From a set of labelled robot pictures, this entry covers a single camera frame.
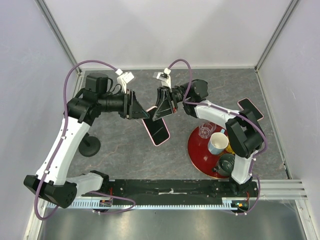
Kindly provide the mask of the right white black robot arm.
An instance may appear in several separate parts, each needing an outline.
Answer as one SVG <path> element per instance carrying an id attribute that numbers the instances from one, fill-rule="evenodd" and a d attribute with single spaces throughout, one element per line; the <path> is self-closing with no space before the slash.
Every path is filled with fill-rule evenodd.
<path id="1" fill-rule="evenodd" d="M 250 109 L 230 110 L 206 100 L 208 95 L 208 83 L 201 79 L 174 88 L 161 86 L 157 89 L 153 119 L 159 120 L 175 113 L 178 103 L 186 97 L 183 108 L 187 115 L 219 126 L 221 129 L 210 135 L 206 145 L 195 156 L 216 158 L 213 172 L 232 178 L 229 191 L 240 197 L 247 191 L 246 183 L 252 177 L 256 155 L 267 148 L 266 136 Z"/>

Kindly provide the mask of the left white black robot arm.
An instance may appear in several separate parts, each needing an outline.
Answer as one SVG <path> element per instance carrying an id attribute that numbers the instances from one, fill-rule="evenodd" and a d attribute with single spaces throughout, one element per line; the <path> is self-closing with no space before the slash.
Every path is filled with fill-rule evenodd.
<path id="1" fill-rule="evenodd" d="M 97 170 L 67 178 L 77 151 L 85 157 L 98 153 L 101 143 L 88 131 L 101 113 L 117 112 L 124 119 L 147 119 L 149 114 L 139 104 L 127 84 L 134 79 L 131 72 L 117 71 L 121 87 L 112 93 L 113 81 L 101 73 L 91 73 L 82 88 L 68 103 L 58 136 L 36 174 L 27 175 L 23 184 L 36 195 L 61 208 L 69 207 L 75 198 L 93 191 L 99 197 L 110 191 L 109 176 Z"/>

